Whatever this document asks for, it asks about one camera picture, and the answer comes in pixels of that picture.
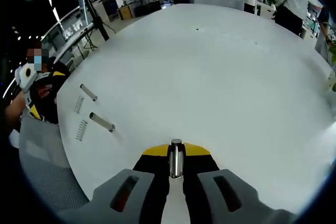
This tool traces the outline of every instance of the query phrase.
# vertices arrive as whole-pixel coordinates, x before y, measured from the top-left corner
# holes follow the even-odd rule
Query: white table
[[[120,31],[60,89],[65,152],[91,199],[146,148],[180,138],[208,149],[270,207],[299,212],[335,156],[336,123],[321,95],[330,72],[312,47],[272,20],[218,6],[172,6]],[[85,100],[76,114],[79,95]],[[91,111],[116,131],[91,122]],[[89,124],[80,142],[82,119]]]
[[[55,53],[54,56],[56,57],[56,59],[54,60],[54,64],[57,63],[73,45],[78,43],[84,36],[86,36],[88,32],[91,31],[91,29],[93,29],[93,27],[94,24],[90,23],[82,30],[72,35],[72,37]]]

